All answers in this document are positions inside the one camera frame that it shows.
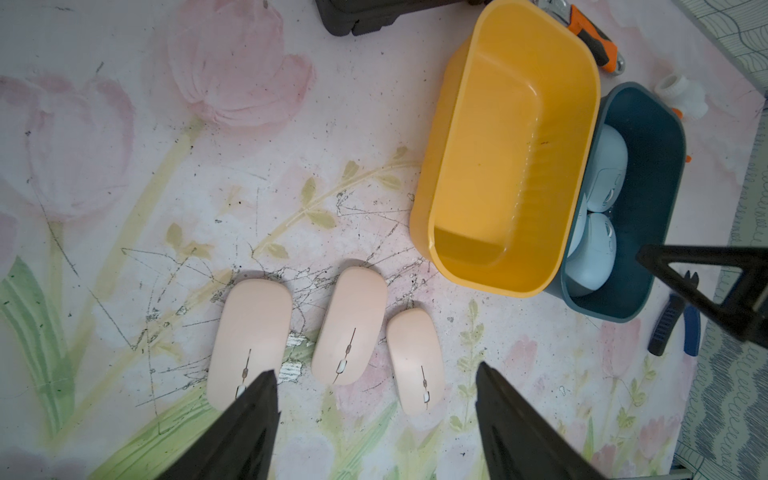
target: yellow plastic basket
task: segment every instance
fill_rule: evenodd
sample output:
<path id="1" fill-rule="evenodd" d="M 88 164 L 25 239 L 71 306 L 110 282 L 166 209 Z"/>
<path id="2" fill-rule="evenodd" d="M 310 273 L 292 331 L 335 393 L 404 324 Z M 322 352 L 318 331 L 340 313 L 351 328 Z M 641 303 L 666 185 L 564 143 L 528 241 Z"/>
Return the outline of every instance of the yellow plastic basket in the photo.
<path id="1" fill-rule="evenodd" d="M 575 35 L 527 0 L 495 0 L 445 70 L 411 239 L 452 282 L 541 292 L 558 271 L 600 80 Z"/>

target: teal storage box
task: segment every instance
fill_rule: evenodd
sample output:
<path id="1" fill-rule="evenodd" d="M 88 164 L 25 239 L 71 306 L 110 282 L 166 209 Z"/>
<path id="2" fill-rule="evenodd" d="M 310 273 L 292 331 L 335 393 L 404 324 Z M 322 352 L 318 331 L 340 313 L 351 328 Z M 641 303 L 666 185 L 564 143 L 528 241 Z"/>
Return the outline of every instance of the teal storage box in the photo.
<path id="1" fill-rule="evenodd" d="M 676 114 L 634 82 L 618 85 L 600 101 L 587 165 L 605 124 L 621 134 L 628 154 L 624 186 L 614 206 L 605 212 L 616 233 L 614 269 L 602 287 L 572 298 L 565 284 L 564 258 L 545 292 L 584 315 L 624 323 L 643 309 L 653 286 L 654 277 L 634 257 L 647 243 L 664 244 L 685 165 L 685 133 Z M 566 252 L 575 225 L 572 222 Z"/>

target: wireless mouse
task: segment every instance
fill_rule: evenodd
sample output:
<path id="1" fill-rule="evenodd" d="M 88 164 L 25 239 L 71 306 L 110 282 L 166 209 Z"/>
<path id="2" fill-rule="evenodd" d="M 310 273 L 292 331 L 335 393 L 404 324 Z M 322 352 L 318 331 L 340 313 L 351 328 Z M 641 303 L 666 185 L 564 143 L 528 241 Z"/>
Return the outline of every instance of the wireless mouse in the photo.
<path id="1" fill-rule="evenodd" d="M 627 144 L 610 125 L 603 125 L 598 144 L 584 170 L 581 191 L 587 195 L 587 210 L 605 212 L 613 207 L 627 174 Z"/>
<path id="2" fill-rule="evenodd" d="M 261 372 L 280 372 L 293 309 L 290 292 L 270 280 L 243 280 L 221 312 L 208 367 L 208 402 L 226 410 Z"/>
<path id="3" fill-rule="evenodd" d="M 420 308 L 398 313 L 386 327 L 386 342 L 403 411 L 427 412 L 445 394 L 445 367 L 432 318 Z"/>
<path id="4" fill-rule="evenodd" d="M 336 281 L 312 357 L 312 374 L 326 385 L 349 385 L 368 366 L 386 308 L 386 282 L 351 266 Z"/>
<path id="5" fill-rule="evenodd" d="M 576 251 L 578 244 L 581 243 L 581 238 L 584 236 L 584 227 L 587 225 L 587 196 L 581 197 L 581 202 L 578 205 L 578 215 L 574 221 L 574 234 L 571 237 L 571 246 L 568 248 L 568 255 L 570 257 L 573 252 Z"/>
<path id="6" fill-rule="evenodd" d="M 616 232 L 603 214 L 587 215 L 576 251 L 565 261 L 565 285 L 571 297 L 594 292 L 608 280 L 616 261 Z"/>

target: patterned fabric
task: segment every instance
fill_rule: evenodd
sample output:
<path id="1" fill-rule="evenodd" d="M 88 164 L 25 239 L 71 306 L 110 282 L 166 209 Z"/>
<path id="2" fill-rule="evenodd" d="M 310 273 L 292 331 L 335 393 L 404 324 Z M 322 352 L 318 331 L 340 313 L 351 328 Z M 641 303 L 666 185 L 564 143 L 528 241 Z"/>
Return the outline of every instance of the patterned fabric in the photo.
<path id="1" fill-rule="evenodd" d="M 768 88 L 768 8 L 765 0 L 680 0 L 753 83 Z"/>
<path id="2" fill-rule="evenodd" d="M 768 113 L 757 131 L 731 244 L 768 244 L 766 194 L 768 145 L 763 138 Z M 730 291 L 737 274 L 724 269 L 715 300 Z M 694 479 L 768 478 L 768 350 L 740 343 L 710 322 L 699 355 L 699 369 L 677 442 L 680 460 Z"/>

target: pink computer mouse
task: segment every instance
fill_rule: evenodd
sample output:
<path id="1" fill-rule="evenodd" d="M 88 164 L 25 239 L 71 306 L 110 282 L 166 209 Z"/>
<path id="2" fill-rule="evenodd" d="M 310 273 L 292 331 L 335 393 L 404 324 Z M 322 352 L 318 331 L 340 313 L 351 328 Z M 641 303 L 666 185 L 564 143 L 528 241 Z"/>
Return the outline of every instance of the pink computer mouse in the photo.
<path id="1" fill-rule="evenodd" d="M 398 313 L 386 327 L 386 343 L 403 411 L 427 412 L 445 394 L 445 367 L 432 318 L 420 308 Z"/>
<path id="2" fill-rule="evenodd" d="M 221 312 L 208 368 L 208 402 L 226 410 L 267 370 L 280 372 L 293 308 L 286 287 L 244 280 L 230 291 Z"/>
<path id="3" fill-rule="evenodd" d="M 368 366 L 386 308 L 386 282 L 362 266 L 336 281 L 312 357 L 312 374 L 326 385 L 349 385 Z"/>

